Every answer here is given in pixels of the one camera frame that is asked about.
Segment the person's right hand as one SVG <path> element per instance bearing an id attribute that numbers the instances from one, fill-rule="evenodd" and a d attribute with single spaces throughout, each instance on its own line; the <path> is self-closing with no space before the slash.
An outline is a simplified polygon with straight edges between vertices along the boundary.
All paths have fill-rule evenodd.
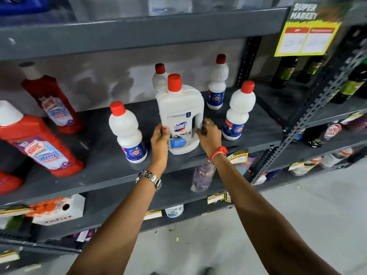
<path id="1" fill-rule="evenodd" d="M 207 128 L 207 136 L 199 137 L 199 141 L 209 157 L 217 148 L 222 146 L 222 132 L 210 118 L 203 119 L 202 127 Z"/>

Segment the person's left hand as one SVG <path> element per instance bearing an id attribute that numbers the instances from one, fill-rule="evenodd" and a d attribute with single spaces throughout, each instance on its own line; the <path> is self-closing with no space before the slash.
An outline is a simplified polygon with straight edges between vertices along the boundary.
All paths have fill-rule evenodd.
<path id="1" fill-rule="evenodd" d="M 169 138 L 161 138 L 161 126 L 162 124 L 159 124 L 155 127 L 154 134 L 151 138 L 152 161 L 150 165 L 154 170 L 163 173 L 163 171 L 166 169 L 168 161 Z"/>

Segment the large white cleaner bottle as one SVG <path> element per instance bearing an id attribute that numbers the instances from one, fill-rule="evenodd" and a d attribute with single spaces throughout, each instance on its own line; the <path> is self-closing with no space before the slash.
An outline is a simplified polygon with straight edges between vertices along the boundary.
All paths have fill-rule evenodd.
<path id="1" fill-rule="evenodd" d="M 167 88 L 156 95 L 163 126 L 170 133 L 168 150 L 173 155 L 193 151 L 199 145 L 196 130 L 202 128 L 204 98 L 194 87 L 184 85 L 179 74 L 169 74 Z"/>

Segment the person's right forearm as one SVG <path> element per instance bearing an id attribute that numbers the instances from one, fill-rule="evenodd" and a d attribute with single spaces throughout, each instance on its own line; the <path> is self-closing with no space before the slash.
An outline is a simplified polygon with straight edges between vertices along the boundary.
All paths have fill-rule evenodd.
<path id="1" fill-rule="evenodd" d="M 227 157 L 217 154 L 212 162 L 269 275 L 341 275 L 306 244 L 288 220 L 254 189 Z"/>

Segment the person's left forearm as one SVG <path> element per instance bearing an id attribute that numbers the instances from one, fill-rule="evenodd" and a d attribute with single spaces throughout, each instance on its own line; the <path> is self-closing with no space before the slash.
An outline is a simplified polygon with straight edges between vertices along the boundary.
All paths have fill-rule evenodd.
<path id="1" fill-rule="evenodd" d="M 123 275 L 155 193 L 153 182 L 140 178 L 66 275 Z"/>

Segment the red wristband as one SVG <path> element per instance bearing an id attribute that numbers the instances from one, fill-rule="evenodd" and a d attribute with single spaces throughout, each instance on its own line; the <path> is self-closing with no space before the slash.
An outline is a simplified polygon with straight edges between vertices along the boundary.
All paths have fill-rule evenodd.
<path id="1" fill-rule="evenodd" d="M 210 156 L 209 156 L 209 160 L 213 161 L 213 158 L 217 155 L 217 154 L 223 154 L 225 157 L 227 157 L 227 148 L 221 146 L 219 148 L 217 148 Z"/>

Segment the small white red-capped bottle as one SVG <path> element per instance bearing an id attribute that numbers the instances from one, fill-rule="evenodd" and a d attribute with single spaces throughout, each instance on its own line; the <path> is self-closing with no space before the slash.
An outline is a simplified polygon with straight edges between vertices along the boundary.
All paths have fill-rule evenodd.
<path id="1" fill-rule="evenodd" d="M 155 73 L 152 78 L 152 83 L 157 94 L 167 91 L 169 75 L 170 73 L 166 72 L 165 65 L 163 63 L 155 64 Z"/>
<path id="2" fill-rule="evenodd" d="M 215 65 L 210 71 L 208 83 L 207 106 L 211 110 L 219 110 L 223 105 L 226 80 L 229 76 L 229 67 L 226 63 L 226 55 L 218 54 Z"/>
<path id="3" fill-rule="evenodd" d="M 227 110 L 222 128 L 225 139 L 236 140 L 241 136 L 244 125 L 249 119 L 249 112 L 253 110 L 256 103 L 254 87 L 254 81 L 246 80 L 241 88 L 232 94 L 229 102 L 230 109 Z"/>
<path id="4" fill-rule="evenodd" d="M 143 143 L 135 114 L 127 110 L 121 101 L 112 102 L 110 110 L 112 113 L 109 117 L 109 127 L 117 136 L 117 142 L 125 153 L 126 159 L 131 163 L 143 162 L 148 151 Z"/>

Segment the silver wristwatch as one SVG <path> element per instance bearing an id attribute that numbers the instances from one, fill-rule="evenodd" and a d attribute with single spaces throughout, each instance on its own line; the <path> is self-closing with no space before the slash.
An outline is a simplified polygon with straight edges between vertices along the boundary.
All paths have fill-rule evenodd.
<path id="1" fill-rule="evenodd" d="M 161 179 L 148 170 L 140 171 L 136 177 L 135 183 L 138 183 L 141 178 L 146 178 L 151 181 L 154 184 L 156 191 L 158 191 L 162 186 Z"/>

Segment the grey metal shelf rack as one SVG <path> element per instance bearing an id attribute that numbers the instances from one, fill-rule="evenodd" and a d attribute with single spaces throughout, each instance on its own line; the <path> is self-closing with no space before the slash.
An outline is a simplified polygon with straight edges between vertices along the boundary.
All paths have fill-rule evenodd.
<path id="1" fill-rule="evenodd" d="M 55 51 L 56 55 L 70 55 L 79 53 L 90 53 L 96 51 L 135 49 L 152 46 L 165 46 L 183 43 L 208 42 L 215 40 L 227 40 L 234 38 L 247 38 L 246 52 L 255 44 L 256 36 L 265 36 L 279 32 L 284 24 L 288 8 L 268 8 L 232 10 L 210 13 L 189 13 L 168 16 L 154 17 L 134 17 L 99 22 L 70 23 L 56 26 L 25 26 L 11 27 L 11 29 L 0 30 L 0 36 L 15 36 L 16 40 L 25 40 L 30 36 L 31 40 L 35 36 L 41 36 L 45 43 L 46 51 Z M 52 49 L 56 41 L 62 40 L 69 49 Z M 142 133 L 144 137 L 151 135 L 150 130 L 154 129 L 155 122 L 159 122 L 158 106 L 156 101 L 143 101 L 128 104 L 127 108 L 133 109 L 137 119 L 143 121 Z M 240 149 L 248 149 L 251 152 L 265 151 L 278 147 L 283 141 L 283 131 L 264 109 L 259 105 L 254 107 L 255 113 L 259 114 L 254 121 L 250 121 L 250 128 L 245 129 L 244 138 L 234 142 L 226 141 L 223 145 L 229 147 L 229 152 Z M 107 118 L 107 109 L 96 109 L 81 113 L 85 117 L 87 124 L 92 124 L 95 117 L 97 128 L 90 129 L 86 134 L 82 134 L 80 139 L 64 138 L 67 144 L 71 144 L 73 151 L 78 155 L 86 156 L 86 167 L 80 174 L 74 177 L 56 179 L 52 175 L 47 175 L 47 171 L 42 171 L 41 167 L 36 167 L 30 161 L 24 161 L 22 167 L 28 168 L 28 176 L 25 181 L 25 190 L 11 194 L 8 197 L 0 197 L 0 207 L 9 207 L 16 204 L 34 203 L 39 199 L 53 199 L 56 196 L 63 196 L 76 193 L 87 193 L 98 189 L 113 187 L 119 184 L 135 182 L 136 176 L 141 169 L 146 168 L 151 160 L 151 155 L 147 161 L 139 164 L 128 163 L 126 159 L 118 156 L 116 144 L 112 143 L 112 136 L 104 133 L 107 125 L 102 121 Z M 168 166 L 166 172 L 176 172 L 179 170 L 195 167 L 205 162 L 206 155 L 202 148 L 198 147 L 193 152 L 186 155 L 168 156 Z M 41 186 L 46 186 L 47 182 L 52 182 L 50 190 L 37 194 L 36 190 L 41 190 Z M 35 227 L 33 236 L 12 235 L 0 230 L 0 248 L 10 248 L 24 250 L 30 253 L 52 253 L 52 254 L 74 254 L 81 250 L 43 244 L 42 242 L 74 234 L 81 230 L 92 228 L 94 225 L 100 226 L 104 217 L 107 217 L 107 209 L 102 213 L 91 213 L 88 211 L 93 206 L 87 202 L 86 217 L 81 221 L 67 221 L 62 225 L 52 225 L 45 229 Z"/>

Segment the black bottle red white label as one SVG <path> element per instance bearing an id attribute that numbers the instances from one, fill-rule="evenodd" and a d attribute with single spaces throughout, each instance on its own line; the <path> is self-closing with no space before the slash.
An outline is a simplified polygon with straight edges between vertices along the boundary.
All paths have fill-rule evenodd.
<path id="1" fill-rule="evenodd" d="M 337 121 L 313 126 L 305 130 L 302 140 L 312 148 L 319 148 L 336 136 L 341 130 L 342 125 Z"/>

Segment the white box of orange items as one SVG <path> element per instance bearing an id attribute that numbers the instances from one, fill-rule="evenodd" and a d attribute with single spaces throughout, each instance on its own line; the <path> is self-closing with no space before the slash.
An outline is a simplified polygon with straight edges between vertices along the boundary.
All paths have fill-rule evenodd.
<path id="1" fill-rule="evenodd" d="M 30 206 L 31 212 L 26 217 L 33 218 L 32 223 L 41 226 L 51 226 L 74 220 L 83 216 L 85 197 L 74 194 L 65 198 L 58 198 L 46 202 L 35 203 Z"/>

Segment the white bottle orange cap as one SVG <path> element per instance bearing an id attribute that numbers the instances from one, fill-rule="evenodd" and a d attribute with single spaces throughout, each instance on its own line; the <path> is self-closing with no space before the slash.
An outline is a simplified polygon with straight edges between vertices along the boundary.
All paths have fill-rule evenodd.
<path id="1" fill-rule="evenodd" d="M 337 152 L 333 152 L 330 154 L 325 155 L 319 165 L 324 168 L 331 168 L 335 166 L 337 163 L 343 161 L 344 159 L 350 157 L 353 154 L 353 148 L 348 147 Z"/>

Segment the yellow and black shelf sign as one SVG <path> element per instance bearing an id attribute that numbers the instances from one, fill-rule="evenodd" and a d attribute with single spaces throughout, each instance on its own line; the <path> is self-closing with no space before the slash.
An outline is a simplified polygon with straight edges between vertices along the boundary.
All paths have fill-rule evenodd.
<path id="1" fill-rule="evenodd" d="M 274 56 L 325 55 L 348 10 L 346 2 L 295 1 L 290 7 Z"/>

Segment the blue package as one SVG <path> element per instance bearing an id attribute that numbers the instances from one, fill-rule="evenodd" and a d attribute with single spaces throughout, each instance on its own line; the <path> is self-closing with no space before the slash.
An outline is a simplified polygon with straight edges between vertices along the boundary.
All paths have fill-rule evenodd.
<path id="1" fill-rule="evenodd" d="M 48 0 L 0 0 L 0 16 L 35 14 L 49 10 Z"/>

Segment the grey slotted-post shelf rack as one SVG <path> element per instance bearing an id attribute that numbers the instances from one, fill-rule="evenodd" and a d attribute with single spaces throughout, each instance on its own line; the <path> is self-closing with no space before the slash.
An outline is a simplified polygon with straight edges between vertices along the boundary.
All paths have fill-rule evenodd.
<path id="1" fill-rule="evenodd" d="M 278 147 L 266 150 L 251 167 L 249 179 L 252 185 L 274 168 L 273 164 L 282 157 L 297 134 L 310 126 L 331 95 L 366 57 L 367 21 L 351 26 L 326 65 L 308 84 L 291 81 L 283 89 L 274 89 L 265 79 L 257 81 L 257 101 L 283 129 L 283 139 Z"/>

